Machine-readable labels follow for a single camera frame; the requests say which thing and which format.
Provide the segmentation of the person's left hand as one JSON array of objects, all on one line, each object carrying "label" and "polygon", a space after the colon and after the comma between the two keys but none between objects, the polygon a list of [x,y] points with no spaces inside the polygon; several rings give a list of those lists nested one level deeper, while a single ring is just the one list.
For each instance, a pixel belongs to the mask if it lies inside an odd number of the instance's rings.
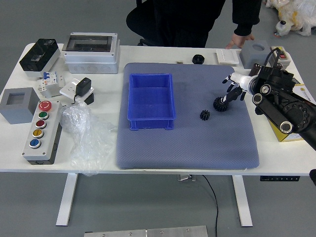
[{"label": "person's left hand", "polygon": [[244,43],[247,40],[254,40],[254,39],[255,37],[253,36],[253,34],[249,34],[247,36],[239,36],[239,35],[233,34],[231,41],[226,45],[225,49],[231,49],[233,46],[242,48]]}]

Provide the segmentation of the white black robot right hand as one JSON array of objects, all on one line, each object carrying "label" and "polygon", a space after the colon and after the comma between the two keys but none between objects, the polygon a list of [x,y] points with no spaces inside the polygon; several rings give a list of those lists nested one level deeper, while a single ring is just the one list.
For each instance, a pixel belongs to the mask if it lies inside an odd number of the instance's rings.
[{"label": "white black robot right hand", "polygon": [[229,102],[236,100],[240,96],[240,100],[244,100],[246,93],[250,90],[250,83],[254,77],[243,75],[240,73],[232,73],[228,75],[222,83],[231,82],[227,89],[227,94],[220,99],[221,104],[228,104]]}]

